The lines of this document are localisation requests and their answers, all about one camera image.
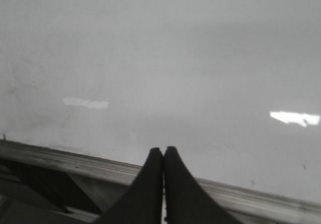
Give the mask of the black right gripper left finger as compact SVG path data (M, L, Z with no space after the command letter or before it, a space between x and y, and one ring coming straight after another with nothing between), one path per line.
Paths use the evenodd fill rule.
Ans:
M161 223L163 155L152 148L125 194L95 223Z

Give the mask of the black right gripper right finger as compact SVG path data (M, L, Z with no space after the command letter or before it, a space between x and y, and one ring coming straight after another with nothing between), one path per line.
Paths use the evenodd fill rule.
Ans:
M166 149L164 177L168 223L240 223L201 188L176 147Z

